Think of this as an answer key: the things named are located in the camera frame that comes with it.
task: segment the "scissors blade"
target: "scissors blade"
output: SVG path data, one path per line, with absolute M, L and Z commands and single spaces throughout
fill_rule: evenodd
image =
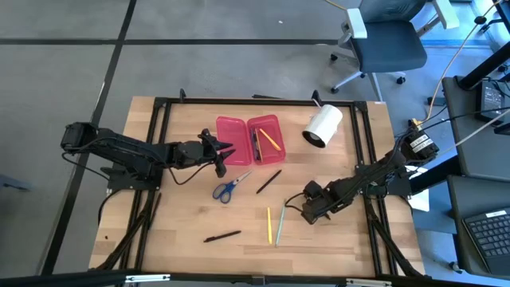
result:
M 239 176 L 238 178 L 236 178 L 236 180 L 233 181 L 233 184 L 236 185 L 238 183 L 240 183 L 243 179 L 246 178 L 246 176 L 248 176 L 250 173 L 252 173 L 252 171 L 248 171 L 246 172 L 245 174 Z

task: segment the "scissors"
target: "scissors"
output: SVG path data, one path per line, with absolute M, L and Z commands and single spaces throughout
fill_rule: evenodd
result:
M 220 201 L 225 204 L 229 203 L 230 198 L 232 197 L 233 188 L 236 187 L 237 184 L 245 179 L 246 176 L 248 176 L 251 172 L 252 171 L 248 171 L 229 183 L 222 183 L 218 185 L 218 187 L 216 187 L 216 189 L 213 191 L 213 198 L 220 199 Z

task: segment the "black pen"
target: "black pen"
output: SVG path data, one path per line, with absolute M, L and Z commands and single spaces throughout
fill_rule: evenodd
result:
M 277 173 L 276 173 L 276 174 L 274 174 L 274 175 L 271 177 L 271 179 L 269 179 L 269 180 L 268 180 L 268 182 L 267 182 L 267 183 L 264 183 L 264 185 L 263 185 L 261 188 L 259 188 L 259 189 L 258 189 L 258 191 L 257 191 L 257 195 L 258 195 L 258 193 L 259 193 L 259 192 L 261 192 L 263 189 L 265 189 L 265 187 L 267 187 L 267 186 L 268 186 L 268 184 L 270 184 L 270 183 L 273 181 L 273 179 L 275 179 L 275 178 L 276 178 L 276 177 L 277 177 L 280 173 L 281 173 L 281 170 L 277 171 Z
M 235 234 L 240 234 L 240 233 L 241 233 L 241 231 L 237 230 L 237 231 L 234 231 L 234 232 L 230 232 L 228 234 L 223 234 L 223 235 L 220 235 L 220 236 L 213 236 L 213 237 L 207 238 L 206 240 L 204 240 L 204 242 L 212 242 L 214 240 L 222 239 L 222 238 L 229 237 L 229 236 L 232 236 L 232 235 L 235 235 Z

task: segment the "blue scissors handle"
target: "blue scissors handle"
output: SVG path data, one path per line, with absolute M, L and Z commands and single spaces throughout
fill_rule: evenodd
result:
M 233 187 L 234 185 L 232 183 L 222 183 L 218 185 L 218 187 L 216 187 L 216 189 L 213 191 L 213 198 L 220 199 L 220 201 L 223 203 L 228 203 L 232 197 Z

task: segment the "wooden table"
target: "wooden table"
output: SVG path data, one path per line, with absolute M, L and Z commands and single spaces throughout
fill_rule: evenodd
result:
M 151 118 L 153 97 L 133 97 L 124 135 L 145 140 Z M 388 111 L 384 103 L 368 102 L 371 129 L 378 158 L 394 144 Z M 338 132 L 325 149 L 313 147 L 301 131 L 316 112 L 315 107 L 173 104 L 166 137 L 167 142 L 197 140 L 203 128 L 216 134 L 216 118 L 232 116 L 247 121 L 256 116 L 278 116 L 287 156 L 284 163 L 267 166 L 227 166 L 223 179 L 213 167 L 202 170 L 184 186 L 177 186 L 165 171 L 162 200 L 147 237 L 143 270 L 167 273 L 228 273 L 264 275 L 303 275 L 337 277 L 373 277 L 370 241 L 363 199 L 333 214 L 331 221 L 320 218 L 309 225 L 300 214 L 288 209 L 278 247 L 268 244 L 267 206 L 271 207 L 273 237 L 276 237 L 284 199 L 299 193 L 306 183 L 315 180 L 321 185 L 331 180 L 353 176 L 357 164 L 351 117 L 347 108 L 340 109 L 342 119 Z M 362 134 L 363 154 L 368 160 L 363 121 L 358 115 Z M 245 171 L 252 174 L 236 187 L 229 204 L 212 198 L 213 189 Z M 259 195 L 255 191 L 274 174 L 278 176 Z M 191 175 L 196 168 L 176 171 L 178 180 Z M 111 198 L 103 211 L 90 266 L 106 259 L 124 236 L 133 198 L 133 191 L 121 191 Z M 303 199 L 292 203 L 299 206 Z M 418 240 L 410 208 L 400 198 L 386 198 L 392 237 L 403 254 L 420 272 L 424 272 Z M 203 243 L 205 238 L 232 230 L 242 233 L 216 242 Z M 133 266 L 137 239 L 131 250 Z M 388 272 L 383 242 L 379 239 L 383 270 Z

